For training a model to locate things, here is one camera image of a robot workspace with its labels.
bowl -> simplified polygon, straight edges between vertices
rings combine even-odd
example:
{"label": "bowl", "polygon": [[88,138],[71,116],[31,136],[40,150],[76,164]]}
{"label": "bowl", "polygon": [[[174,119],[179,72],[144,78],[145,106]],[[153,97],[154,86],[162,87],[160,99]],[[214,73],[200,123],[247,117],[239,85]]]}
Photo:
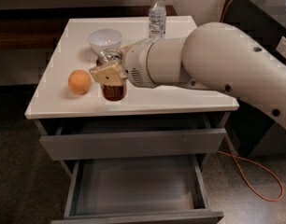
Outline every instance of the bowl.
{"label": "bowl", "polygon": [[98,54],[104,49],[117,49],[122,43],[122,34],[114,29],[100,29],[88,35],[92,50]]}

gray floor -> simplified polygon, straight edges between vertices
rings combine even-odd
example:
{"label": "gray floor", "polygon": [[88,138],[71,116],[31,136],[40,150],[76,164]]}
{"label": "gray floor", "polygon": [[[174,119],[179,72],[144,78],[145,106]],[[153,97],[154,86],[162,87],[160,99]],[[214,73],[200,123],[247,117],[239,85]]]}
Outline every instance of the gray floor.
{"label": "gray floor", "polygon": [[[62,219],[70,179],[39,144],[39,131],[23,112],[29,90],[0,91],[0,224],[42,223]],[[286,224],[286,155],[256,158],[282,181],[285,194],[270,203],[249,190],[232,160],[212,155],[203,172],[212,210],[223,211],[221,224]],[[266,172],[241,162],[250,182],[268,197],[279,195]]]}

water bottle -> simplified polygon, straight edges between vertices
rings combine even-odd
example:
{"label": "water bottle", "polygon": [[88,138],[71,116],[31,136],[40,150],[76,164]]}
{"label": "water bottle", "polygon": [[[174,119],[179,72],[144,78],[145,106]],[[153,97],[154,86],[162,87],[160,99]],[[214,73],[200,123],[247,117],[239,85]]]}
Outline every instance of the water bottle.
{"label": "water bottle", "polygon": [[149,17],[150,38],[164,38],[166,18],[164,0],[152,0]]}

drawer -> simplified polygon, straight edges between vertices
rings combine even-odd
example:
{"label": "drawer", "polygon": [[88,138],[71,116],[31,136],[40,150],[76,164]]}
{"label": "drawer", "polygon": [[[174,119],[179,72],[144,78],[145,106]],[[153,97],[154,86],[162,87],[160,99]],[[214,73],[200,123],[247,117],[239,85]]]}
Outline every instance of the drawer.
{"label": "drawer", "polygon": [[218,223],[195,156],[76,161],[64,220],[69,223]]}
{"label": "drawer", "polygon": [[213,153],[226,131],[207,123],[195,114],[73,119],[40,142],[54,161]]}

power outlet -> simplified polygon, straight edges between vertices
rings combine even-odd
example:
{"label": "power outlet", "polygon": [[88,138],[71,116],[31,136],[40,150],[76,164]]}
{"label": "power outlet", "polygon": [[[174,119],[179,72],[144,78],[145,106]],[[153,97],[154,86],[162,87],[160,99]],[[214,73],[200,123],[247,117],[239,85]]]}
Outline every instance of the power outlet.
{"label": "power outlet", "polygon": [[276,47],[276,51],[279,52],[286,59],[286,38],[283,36]]}

